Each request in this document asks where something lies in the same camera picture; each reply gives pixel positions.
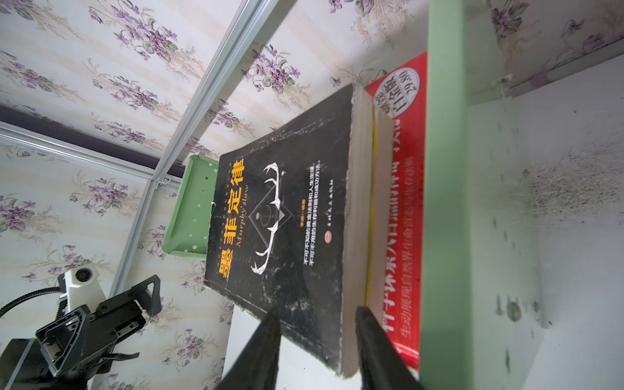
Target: yellow book edge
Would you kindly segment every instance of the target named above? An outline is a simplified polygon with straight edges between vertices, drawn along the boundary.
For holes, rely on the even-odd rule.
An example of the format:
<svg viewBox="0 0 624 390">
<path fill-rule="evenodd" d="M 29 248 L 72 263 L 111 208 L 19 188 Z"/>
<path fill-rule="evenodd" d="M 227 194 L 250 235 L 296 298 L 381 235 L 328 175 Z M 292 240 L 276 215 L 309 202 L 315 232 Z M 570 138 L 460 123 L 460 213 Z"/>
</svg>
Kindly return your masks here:
<svg viewBox="0 0 624 390">
<path fill-rule="evenodd" d="M 375 210 L 373 208 L 373 189 L 375 188 L 375 159 L 377 157 L 377 120 L 375 118 L 375 108 L 373 107 L 373 166 L 371 169 L 371 214 L 368 222 L 368 269 L 366 271 L 366 299 L 365 304 L 369 306 L 371 301 L 371 261 L 373 260 L 373 221 Z"/>
</svg>

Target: diamond graphic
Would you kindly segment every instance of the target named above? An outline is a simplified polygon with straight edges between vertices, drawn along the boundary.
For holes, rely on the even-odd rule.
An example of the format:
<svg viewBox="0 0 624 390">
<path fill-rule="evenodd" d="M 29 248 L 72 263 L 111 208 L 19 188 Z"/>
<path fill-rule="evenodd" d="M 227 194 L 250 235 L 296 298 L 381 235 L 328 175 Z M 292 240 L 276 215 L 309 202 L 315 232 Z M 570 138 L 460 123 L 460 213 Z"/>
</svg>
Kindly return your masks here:
<svg viewBox="0 0 624 390">
<path fill-rule="evenodd" d="M 258 203 L 258 205 L 247 216 L 251 220 L 251 224 L 256 228 L 256 231 L 262 238 L 262 241 L 266 246 L 269 245 L 271 238 L 271 232 L 268 228 L 272 227 L 275 222 L 279 221 L 277 229 L 279 230 L 286 221 L 293 216 L 290 210 L 286 207 L 283 200 L 280 202 L 280 209 L 277 210 L 275 205 L 270 204 L 275 199 L 275 186 L 266 193 L 265 197 Z"/>
</svg>

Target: floral wallpaper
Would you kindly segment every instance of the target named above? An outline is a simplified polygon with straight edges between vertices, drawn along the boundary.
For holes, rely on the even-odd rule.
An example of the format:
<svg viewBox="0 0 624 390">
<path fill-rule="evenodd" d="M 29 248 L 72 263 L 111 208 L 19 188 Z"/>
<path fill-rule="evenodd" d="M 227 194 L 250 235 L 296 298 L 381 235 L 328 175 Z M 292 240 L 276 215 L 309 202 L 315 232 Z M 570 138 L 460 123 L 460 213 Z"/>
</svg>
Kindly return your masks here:
<svg viewBox="0 0 624 390">
<path fill-rule="evenodd" d="M 176 196 L 171 189 L 156 190 L 128 275 L 132 285 L 157 274 L 163 310 L 148 319 L 140 336 L 115 349 L 139 357 L 113 363 L 109 374 L 96 377 L 94 389 L 209 390 L 221 380 L 234 305 L 203 287 L 205 261 L 162 251 Z"/>
<path fill-rule="evenodd" d="M 137 211 L 143 182 L 113 177 L 12 145 L 0 145 L 0 305 L 57 284 L 84 264 L 110 291 Z M 213 389 L 221 380 L 234 306 L 202 285 L 205 262 L 166 255 L 162 242 L 177 191 L 159 188 L 145 221 L 127 286 L 154 274 L 162 311 L 120 343 L 138 359 L 115 362 L 94 388 Z M 11 338 L 30 338 L 56 315 L 58 295 L 30 300 L 0 318 L 0 353 Z"/>
<path fill-rule="evenodd" d="M 218 159 L 337 88 L 368 84 L 426 51 L 427 0 L 292 3 L 278 3 L 178 164 L 191 154 Z M 0 0 L 0 104 L 162 156 L 238 4 Z M 0 261 L 11 296 L 87 262 L 108 291 L 143 185 L 10 145 L 0 158 L 0 240 L 10 240 Z M 204 288 L 204 261 L 162 251 L 176 196 L 157 190 L 128 280 L 158 274 L 163 311 L 117 348 L 139 358 L 114 363 L 96 389 L 208 390 L 221 379 L 233 305 Z M 0 343 L 54 317 L 44 310 L 54 297 L 38 299 L 0 319 Z"/>
<path fill-rule="evenodd" d="M 552 82 L 548 72 L 624 38 L 624 2 L 489 0 L 511 85 Z"/>
<path fill-rule="evenodd" d="M 159 157 L 238 5 L 0 0 L 0 104 Z M 427 0 L 279 3 L 179 164 L 194 153 L 218 159 L 423 53 L 427 9 Z"/>
<path fill-rule="evenodd" d="M 145 184 L 12 145 L 0 145 L 0 166 L 0 305 L 84 264 L 108 293 Z M 37 297 L 0 318 L 0 351 L 54 320 L 57 299 Z"/>
</svg>

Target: red book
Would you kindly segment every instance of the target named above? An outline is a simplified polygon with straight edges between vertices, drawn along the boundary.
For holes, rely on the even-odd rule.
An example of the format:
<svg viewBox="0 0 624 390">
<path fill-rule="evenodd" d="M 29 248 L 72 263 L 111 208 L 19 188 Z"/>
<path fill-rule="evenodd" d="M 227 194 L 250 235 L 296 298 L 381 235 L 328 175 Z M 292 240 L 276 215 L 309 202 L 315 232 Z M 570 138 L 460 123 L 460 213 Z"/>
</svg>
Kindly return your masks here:
<svg viewBox="0 0 624 390">
<path fill-rule="evenodd" d="M 382 326 L 405 363 L 418 370 L 427 53 L 374 81 L 366 90 L 394 120 Z"/>
</svg>

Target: dust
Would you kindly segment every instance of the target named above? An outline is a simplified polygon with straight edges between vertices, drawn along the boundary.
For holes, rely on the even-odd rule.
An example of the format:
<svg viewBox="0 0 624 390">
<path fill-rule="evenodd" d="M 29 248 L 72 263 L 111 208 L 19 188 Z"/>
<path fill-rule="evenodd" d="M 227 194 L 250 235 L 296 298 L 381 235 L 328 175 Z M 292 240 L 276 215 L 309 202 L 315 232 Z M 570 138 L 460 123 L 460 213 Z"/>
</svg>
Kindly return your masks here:
<svg viewBox="0 0 624 390">
<path fill-rule="evenodd" d="M 624 137 L 584 142 L 557 162 L 531 167 L 534 210 L 538 217 L 560 220 L 579 214 L 608 212 L 622 201 Z"/>
</svg>

